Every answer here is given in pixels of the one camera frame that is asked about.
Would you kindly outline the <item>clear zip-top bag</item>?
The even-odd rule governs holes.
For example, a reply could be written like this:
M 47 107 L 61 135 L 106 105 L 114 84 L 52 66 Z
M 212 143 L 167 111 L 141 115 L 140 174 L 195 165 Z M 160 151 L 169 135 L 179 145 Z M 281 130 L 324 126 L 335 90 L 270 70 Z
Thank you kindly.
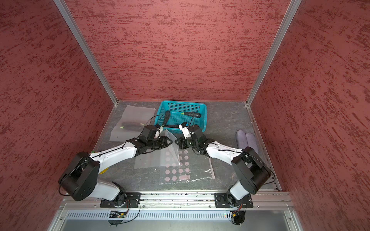
M 176 136 L 168 130 L 163 130 L 161 135 L 169 138 L 172 143 L 166 148 L 136 157 L 134 169 L 180 166 L 179 146 L 175 144 Z
M 155 112 L 155 108 L 127 105 L 120 120 L 114 126 L 109 140 L 124 142 L 137 137 Z

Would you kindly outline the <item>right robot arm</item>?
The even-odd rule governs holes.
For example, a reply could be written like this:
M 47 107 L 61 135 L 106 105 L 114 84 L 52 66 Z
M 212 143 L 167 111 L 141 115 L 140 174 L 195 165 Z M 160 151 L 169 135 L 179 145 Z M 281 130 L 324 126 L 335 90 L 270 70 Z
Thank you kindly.
M 236 149 L 220 144 L 204 135 L 197 138 L 179 138 L 175 141 L 180 149 L 191 148 L 201 156 L 219 159 L 231 165 L 237 182 L 226 193 L 216 194 L 215 199 L 230 207 L 240 207 L 249 202 L 267 181 L 274 176 L 271 169 L 251 147 Z

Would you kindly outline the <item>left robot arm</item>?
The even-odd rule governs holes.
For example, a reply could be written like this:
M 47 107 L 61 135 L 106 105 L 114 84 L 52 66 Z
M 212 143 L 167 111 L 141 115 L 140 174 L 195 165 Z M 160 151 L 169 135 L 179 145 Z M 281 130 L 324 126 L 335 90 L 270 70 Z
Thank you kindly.
M 132 138 L 114 148 L 98 152 L 80 152 L 75 155 L 66 170 L 61 175 L 58 184 L 66 191 L 63 196 L 70 196 L 75 201 L 86 198 L 100 198 L 115 203 L 121 207 L 126 200 L 126 191 L 115 182 L 104 182 L 98 179 L 103 170 L 127 159 L 169 147 L 172 140 L 160 136 L 157 140 Z

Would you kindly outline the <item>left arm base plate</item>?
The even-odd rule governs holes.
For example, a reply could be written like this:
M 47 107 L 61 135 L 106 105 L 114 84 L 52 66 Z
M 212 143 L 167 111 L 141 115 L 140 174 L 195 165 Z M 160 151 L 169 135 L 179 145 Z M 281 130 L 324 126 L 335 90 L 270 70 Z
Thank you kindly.
M 101 199 L 101 208 L 129 209 L 138 208 L 141 193 L 120 193 L 113 201 Z

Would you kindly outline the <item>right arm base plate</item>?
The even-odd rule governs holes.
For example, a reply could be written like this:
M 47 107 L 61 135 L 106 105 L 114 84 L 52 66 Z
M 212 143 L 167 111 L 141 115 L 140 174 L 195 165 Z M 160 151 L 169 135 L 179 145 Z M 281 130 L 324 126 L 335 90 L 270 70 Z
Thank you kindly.
M 253 202 L 250 194 L 238 200 L 235 199 L 230 193 L 215 193 L 214 201 L 216 208 L 253 208 Z

